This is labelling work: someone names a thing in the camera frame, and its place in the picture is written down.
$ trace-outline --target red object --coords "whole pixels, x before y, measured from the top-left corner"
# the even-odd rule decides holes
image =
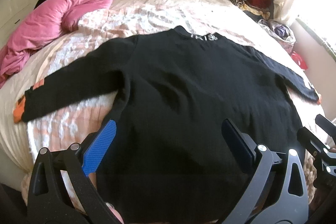
[[[306,64],[306,62],[303,60],[303,58],[301,57],[301,55],[299,55],[296,52],[292,52],[291,53],[291,58],[294,60],[294,62],[296,64],[298,64],[298,66],[302,69],[302,70],[306,70],[308,69],[308,66]]]
[[[272,0],[247,0],[252,6],[266,9],[270,7]]]

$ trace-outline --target shirt neckline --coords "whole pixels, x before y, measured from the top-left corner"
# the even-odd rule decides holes
[[[217,32],[214,34],[209,33],[207,35],[192,34],[192,33],[189,33],[186,29],[184,29],[184,27],[182,27],[181,25],[176,26],[173,30],[177,32],[179,35],[182,35],[188,39],[199,40],[199,41],[217,41],[223,37]]]

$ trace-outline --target textured blue pad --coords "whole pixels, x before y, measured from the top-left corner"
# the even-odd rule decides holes
[[[83,171],[86,176],[96,172],[101,160],[103,159],[107,149],[112,143],[117,132],[115,121],[110,120],[98,133],[98,136],[85,151],[83,156]]]

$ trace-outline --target window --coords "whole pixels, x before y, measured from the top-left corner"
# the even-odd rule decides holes
[[[336,50],[336,4],[334,0],[303,0],[299,18]]]

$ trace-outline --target bed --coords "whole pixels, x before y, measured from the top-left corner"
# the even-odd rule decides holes
[[[108,39],[155,33],[178,25],[190,33],[218,32],[235,43],[252,46],[292,69],[309,87],[308,78],[287,52],[228,0],[114,0],[110,9],[85,14],[77,31],[59,37],[31,56],[23,70],[0,89],[0,149],[4,151],[3,155],[0,153],[0,161],[1,166],[7,166],[0,170],[1,183],[10,181],[10,186],[20,189],[27,201],[30,172],[38,151],[42,147],[49,147],[51,151],[67,149],[74,142],[82,142],[89,133],[99,129],[116,95],[112,93],[84,100],[43,118],[14,124],[13,108],[25,90]],[[303,126],[326,142],[326,133],[315,124],[316,115],[324,115],[322,107],[302,99],[290,89],[288,92]],[[307,152],[304,172],[311,201],[315,192],[312,186],[315,170],[312,156]],[[81,208],[67,174],[64,173],[63,178],[72,201]]]

